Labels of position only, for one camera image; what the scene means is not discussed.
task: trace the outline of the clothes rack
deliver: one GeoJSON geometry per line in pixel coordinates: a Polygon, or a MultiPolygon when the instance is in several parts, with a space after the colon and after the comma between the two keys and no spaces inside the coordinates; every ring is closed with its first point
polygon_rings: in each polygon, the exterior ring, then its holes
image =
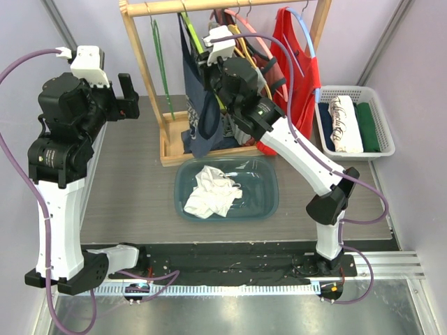
{"type": "MultiPolygon", "coordinates": [[[[326,18],[328,17],[330,4],[332,0],[315,0],[318,1],[310,36],[314,49],[316,50],[323,33],[326,18]]],[[[129,40],[135,57],[138,62],[143,82],[149,96],[152,109],[160,128],[160,161],[163,166],[174,166],[182,164],[193,158],[192,154],[183,154],[183,141],[180,133],[189,128],[188,113],[181,111],[175,113],[175,120],[170,113],[162,113],[156,99],[154,83],[152,82],[151,73],[146,62],[145,53],[141,45],[140,37],[135,25],[134,18],[141,16],[160,15],[168,13],[193,12],[197,10],[213,10],[218,8],[235,8],[247,6],[261,6],[272,3],[290,3],[293,0],[172,0],[158,1],[150,3],[128,3],[127,0],[119,1],[119,9],[122,14],[124,26],[126,27],[129,40]]],[[[256,148],[240,147],[233,149],[224,149],[210,151],[208,156],[260,156],[262,153],[256,148]]]]}

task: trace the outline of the white cloth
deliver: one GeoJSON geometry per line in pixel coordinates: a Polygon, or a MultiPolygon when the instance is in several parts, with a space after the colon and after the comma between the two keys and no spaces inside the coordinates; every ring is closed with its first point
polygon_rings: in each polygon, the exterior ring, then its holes
{"type": "Polygon", "coordinates": [[[196,180],[197,187],[184,206],[186,213],[199,218],[208,218],[213,213],[226,217],[234,199],[242,198],[240,184],[215,167],[205,165],[196,180]]]}
{"type": "Polygon", "coordinates": [[[336,96],[330,101],[332,135],[336,152],[357,154],[363,152],[362,138],[358,130],[356,111],[350,96],[336,96]]]}

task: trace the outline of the plastic basket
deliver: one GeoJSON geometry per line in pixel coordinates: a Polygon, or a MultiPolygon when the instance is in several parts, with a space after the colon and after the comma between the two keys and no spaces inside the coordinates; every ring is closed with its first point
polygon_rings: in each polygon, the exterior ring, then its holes
{"type": "Polygon", "coordinates": [[[336,161],[373,161],[378,157],[393,155],[395,152],[393,138],[391,137],[391,132],[376,92],[369,87],[361,86],[331,85],[321,87],[321,103],[329,103],[336,96],[350,96],[353,103],[369,103],[372,117],[374,119],[374,123],[376,124],[376,134],[377,139],[379,140],[381,152],[363,152],[361,154],[350,154],[346,152],[334,152],[329,150],[324,139],[318,104],[315,104],[316,121],[318,124],[318,131],[320,133],[321,144],[323,146],[323,153],[327,157],[336,161]]]}

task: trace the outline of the wooden rod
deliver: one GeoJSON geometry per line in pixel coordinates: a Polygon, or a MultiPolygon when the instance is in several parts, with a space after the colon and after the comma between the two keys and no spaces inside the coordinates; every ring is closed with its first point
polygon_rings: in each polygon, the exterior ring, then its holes
{"type": "MultiPolygon", "coordinates": [[[[269,5],[271,3],[289,3],[306,0],[251,0],[252,6],[269,5]]],[[[148,3],[131,3],[127,5],[130,17],[148,16],[179,12],[194,12],[230,7],[250,6],[250,0],[170,0],[148,3]]]]}
{"type": "Polygon", "coordinates": [[[142,50],[142,45],[137,28],[135,26],[135,22],[126,11],[126,8],[128,8],[128,6],[129,4],[127,3],[127,0],[120,0],[119,9],[121,10],[124,26],[126,27],[127,35],[129,35],[133,53],[135,54],[135,57],[137,59],[138,67],[140,68],[142,80],[145,83],[147,95],[149,96],[149,99],[151,101],[152,109],[154,110],[156,120],[159,123],[160,134],[165,139],[165,141],[169,143],[169,136],[168,132],[166,131],[166,121],[163,117],[163,114],[160,112],[159,104],[157,103],[154,83],[152,82],[149,68],[147,66],[145,53],[142,50]]]}
{"type": "MultiPolygon", "coordinates": [[[[314,19],[312,20],[312,25],[310,27],[310,38],[314,44],[315,52],[320,44],[321,34],[323,33],[324,25],[328,18],[331,3],[332,0],[318,0],[316,5],[314,19]]],[[[309,54],[308,47],[306,47],[306,54],[309,54]]]]}

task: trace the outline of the white bracket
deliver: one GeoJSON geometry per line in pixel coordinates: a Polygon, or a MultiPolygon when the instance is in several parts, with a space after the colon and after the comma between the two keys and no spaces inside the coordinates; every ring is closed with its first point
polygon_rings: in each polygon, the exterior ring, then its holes
{"type": "MultiPolygon", "coordinates": [[[[37,188],[51,215],[51,279],[73,278],[83,267],[80,243],[80,204],[85,179],[59,188],[57,183],[39,181],[37,188]]],[[[45,274],[45,219],[39,206],[39,258],[36,271],[45,274]]]]}
{"type": "Polygon", "coordinates": [[[226,59],[232,57],[236,42],[235,40],[225,40],[224,42],[211,43],[211,40],[216,38],[222,38],[227,36],[232,36],[231,31],[228,30],[227,26],[220,26],[210,30],[210,35],[203,39],[205,47],[212,47],[212,51],[208,57],[207,65],[211,66],[217,63],[217,57],[222,57],[225,61],[226,59]]]}
{"type": "Polygon", "coordinates": [[[76,52],[76,58],[70,66],[72,74],[79,79],[86,79],[90,87],[110,87],[103,71],[102,50],[94,45],[81,45],[76,52]]]}

